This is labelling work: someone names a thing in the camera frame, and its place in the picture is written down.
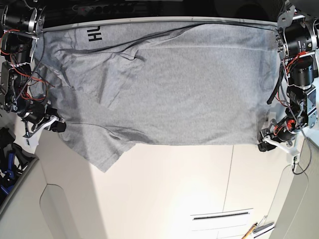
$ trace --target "gray t-shirt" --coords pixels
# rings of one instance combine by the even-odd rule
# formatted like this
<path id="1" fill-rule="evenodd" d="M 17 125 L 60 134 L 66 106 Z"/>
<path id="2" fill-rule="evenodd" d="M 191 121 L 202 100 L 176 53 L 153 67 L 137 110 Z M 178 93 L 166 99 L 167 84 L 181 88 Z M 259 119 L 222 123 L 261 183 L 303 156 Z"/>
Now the gray t-shirt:
<path id="1" fill-rule="evenodd" d="M 138 142 L 255 144 L 279 68 L 266 28 L 149 22 L 47 32 L 39 72 L 67 122 L 61 139 L 102 171 Z"/>

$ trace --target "gray cloth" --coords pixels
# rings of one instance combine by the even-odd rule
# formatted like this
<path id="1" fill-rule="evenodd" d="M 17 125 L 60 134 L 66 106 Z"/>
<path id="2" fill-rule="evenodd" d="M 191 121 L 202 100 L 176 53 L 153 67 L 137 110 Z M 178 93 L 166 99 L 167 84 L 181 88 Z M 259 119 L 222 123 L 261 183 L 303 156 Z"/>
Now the gray cloth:
<path id="1" fill-rule="evenodd" d="M 102 171 L 140 142 L 256 144 L 267 120 L 279 68 L 272 30 L 149 22 L 45 37 L 40 74 L 67 122 L 60 137 Z"/>

